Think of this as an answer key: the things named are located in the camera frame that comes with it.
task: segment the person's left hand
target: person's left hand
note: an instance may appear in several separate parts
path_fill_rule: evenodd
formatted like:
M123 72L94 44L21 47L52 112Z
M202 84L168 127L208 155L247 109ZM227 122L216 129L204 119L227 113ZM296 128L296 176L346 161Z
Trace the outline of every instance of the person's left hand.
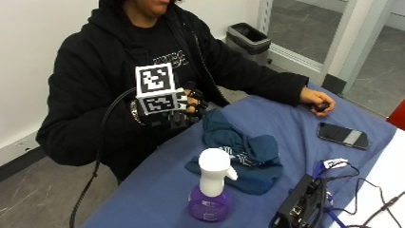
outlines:
M303 88L302 94L300 94L300 103L312 105L312 112L319 116L327 116L328 113L334 110L336 102L334 99L328 96L327 93L319 92L316 90L310 89L308 87ZM328 103L328 108L326 108L324 111L318 112L316 106L322 106L323 103Z

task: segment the purple liquid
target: purple liquid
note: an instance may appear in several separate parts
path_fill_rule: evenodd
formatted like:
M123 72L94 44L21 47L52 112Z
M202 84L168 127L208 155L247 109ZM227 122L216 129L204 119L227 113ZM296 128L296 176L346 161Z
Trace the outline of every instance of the purple liquid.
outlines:
M223 221L228 217L231 199L224 189L218 197L208 197L203 194L198 185L190 193L190 214L203 221Z

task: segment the sleeve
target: sleeve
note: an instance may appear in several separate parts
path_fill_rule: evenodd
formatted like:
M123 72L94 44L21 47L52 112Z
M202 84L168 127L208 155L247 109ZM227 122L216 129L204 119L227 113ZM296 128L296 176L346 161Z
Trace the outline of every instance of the sleeve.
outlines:
M279 73L246 59L214 37L206 23L200 20L199 22L202 52L218 85L276 102L298 105L310 78L290 72Z
M87 51L63 45L59 51L49 80L49 115L38 132L38 143L60 164L84 165L96 159L102 122L116 97L100 62L91 48ZM107 151L119 150L140 132L142 127L122 101L106 128Z

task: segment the crumpled towel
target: crumpled towel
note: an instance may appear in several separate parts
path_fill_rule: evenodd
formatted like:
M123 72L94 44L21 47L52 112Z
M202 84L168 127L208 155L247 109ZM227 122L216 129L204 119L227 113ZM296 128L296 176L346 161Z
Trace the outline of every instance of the crumpled towel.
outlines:
M204 116L203 127L204 143L210 148L220 148L228 152L231 164L239 173L239 179L226 178L226 183L250 195L267 193L283 175L275 138L270 135L250 138L228 123L218 109ZM198 156L188 162L187 169L202 173Z

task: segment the white tag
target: white tag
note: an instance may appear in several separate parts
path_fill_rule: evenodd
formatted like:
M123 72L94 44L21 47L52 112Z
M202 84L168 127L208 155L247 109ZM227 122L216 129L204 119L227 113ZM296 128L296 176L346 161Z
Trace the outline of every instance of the white tag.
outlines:
M342 168L347 166L347 159L334 159L324 162L324 166L327 169L330 168Z

